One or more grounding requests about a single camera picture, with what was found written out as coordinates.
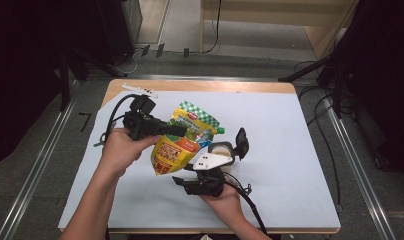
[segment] wooden table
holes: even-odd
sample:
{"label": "wooden table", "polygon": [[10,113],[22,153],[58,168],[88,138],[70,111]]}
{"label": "wooden table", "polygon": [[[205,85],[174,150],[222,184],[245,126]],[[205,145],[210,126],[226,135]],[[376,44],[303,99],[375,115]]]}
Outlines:
{"label": "wooden table", "polygon": [[[358,0],[223,0],[221,21],[304,26],[318,59],[333,47],[348,27]],[[201,0],[200,49],[204,21],[217,20],[219,0]]]}
{"label": "wooden table", "polygon": [[[68,202],[59,223],[63,229],[75,211],[96,168],[101,148],[93,144],[106,128],[107,119],[118,100],[122,84],[155,90],[156,107],[151,114],[168,120],[183,100],[201,107],[220,121],[226,133],[215,141],[233,145],[244,127],[250,150],[236,161],[231,174],[243,185],[250,183],[250,198],[269,233],[321,233],[339,231],[340,223],[321,166],[315,153],[295,89],[288,83],[197,81],[197,80],[113,80],[98,112],[93,132]],[[124,102],[118,115],[128,111]],[[197,196],[188,196],[172,176],[186,180],[194,172],[181,170],[155,176],[150,163],[152,149],[143,151],[139,161],[118,183],[109,220],[116,233],[231,233]],[[258,223],[242,200],[248,221]]]}

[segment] gray floor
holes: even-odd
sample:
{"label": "gray floor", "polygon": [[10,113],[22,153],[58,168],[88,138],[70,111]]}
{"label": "gray floor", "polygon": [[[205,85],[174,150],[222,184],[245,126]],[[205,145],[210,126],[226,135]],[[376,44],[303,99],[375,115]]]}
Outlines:
{"label": "gray floor", "polygon": [[[195,4],[198,1],[188,1],[187,4]],[[171,6],[179,3],[179,0],[172,0]],[[211,23],[206,23],[206,31]],[[230,25],[224,31],[232,31]],[[189,58],[183,58],[180,53],[164,52],[161,58],[155,58],[155,53],[150,52],[148,56],[141,57],[135,55],[137,67],[129,73],[129,78],[136,78],[142,75],[179,75],[179,76],[220,76],[220,77],[240,77],[248,81],[276,81],[278,77],[288,76],[295,70],[301,69],[309,63],[304,63],[294,68],[300,61],[313,60],[313,53],[307,47],[306,39],[300,35],[298,29],[282,29],[290,31],[300,36],[295,46],[302,46],[298,51],[289,52],[292,49],[286,44],[294,45],[295,42],[287,43],[289,37],[280,36],[275,39],[265,39],[260,46],[270,41],[277,47],[272,47],[268,54],[262,56],[254,49],[250,51],[240,51],[240,49],[251,48],[250,41],[242,35],[232,39],[221,39],[220,50],[215,54],[201,55],[193,54]],[[173,46],[177,36],[183,36],[172,30],[163,32],[163,39],[166,42],[166,50],[182,51],[184,47],[197,47],[192,37],[181,38],[185,43],[177,43],[177,48]],[[247,39],[241,43],[233,41],[238,38]],[[133,58],[129,58],[125,63],[118,66],[119,69],[130,72],[135,68]],[[63,211],[66,199],[69,194],[75,174],[78,170],[81,158],[90,135],[94,116],[101,104],[109,81],[112,79],[103,71],[89,66],[89,80],[83,83],[76,99],[74,108],[65,125],[65,129],[57,142],[53,154],[45,168],[37,189],[19,222],[13,239],[55,239],[60,235],[57,229],[60,216]],[[315,84],[317,72],[313,72],[304,77],[305,80],[294,82],[297,90],[303,86]],[[313,117],[313,109],[322,93],[313,90],[301,99],[301,108],[308,120]],[[18,195],[26,180],[34,162],[41,150],[46,137],[48,136],[56,118],[59,115],[60,97],[58,96],[47,106],[46,111],[36,121],[27,135],[23,138],[14,153],[0,162],[0,229],[12,205],[12,201]],[[92,113],[89,124],[81,131],[86,117],[79,113]],[[400,172],[384,172],[376,168],[374,155],[363,138],[362,131],[357,123],[349,116],[344,116],[344,122],[348,133],[357,150],[369,179],[388,214],[388,219],[397,236],[397,239],[404,239],[404,174]],[[365,200],[359,186],[354,178],[354,174],[348,164],[348,159],[344,154],[341,143],[336,135],[336,131],[327,115],[320,118],[320,124],[324,129],[327,140],[330,142],[333,156],[337,165],[337,173],[341,191],[341,205],[344,209],[339,214],[342,229],[332,239],[380,239],[371,214],[366,206]],[[325,174],[330,192],[337,201],[337,188],[335,173],[333,171],[330,155],[325,147],[325,142],[315,123],[309,126],[309,131],[319,156],[323,172]],[[326,239],[325,235],[283,235],[283,239]],[[113,239],[125,239],[123,235],[113,235]]]}

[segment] person's right hand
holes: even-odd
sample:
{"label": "person's right hand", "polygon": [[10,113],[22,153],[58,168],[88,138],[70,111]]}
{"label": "person's right hand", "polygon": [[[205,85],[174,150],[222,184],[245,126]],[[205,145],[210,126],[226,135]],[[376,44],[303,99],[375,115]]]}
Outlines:
{"label": "person's right hand", "polygon": [[217,217],[227,226],[233,221],[245,218],[240,205],[239,193],[231,186],[224,184],[224,190],[218,197],[200,196],[214,210]]}

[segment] snack bag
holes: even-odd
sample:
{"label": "snack bag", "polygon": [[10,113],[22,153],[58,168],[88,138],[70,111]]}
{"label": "snack bag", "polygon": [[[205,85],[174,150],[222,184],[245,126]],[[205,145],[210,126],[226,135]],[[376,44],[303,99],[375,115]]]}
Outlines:
{"label": "snack bag", "polygon": [[215,134],[223,134],[224,128],[204,110],[184,101],[171,116],[170,125],[187,128],[184,137],[163,135],[152,151],[151,161],[156,175],[183,169],[196,153],[212,143]]}

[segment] red label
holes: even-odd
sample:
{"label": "red label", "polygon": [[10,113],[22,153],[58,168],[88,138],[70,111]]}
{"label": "red label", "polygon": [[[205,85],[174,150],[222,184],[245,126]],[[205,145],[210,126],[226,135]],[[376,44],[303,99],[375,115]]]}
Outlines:
{"label": "red label", "polygon": [[196,115],[196,113],[194,113],[194,112],[189,112],[187,114],[187,116],[189,116],[189,118],[192,119],[192,120],[198,119],[198,115]]}

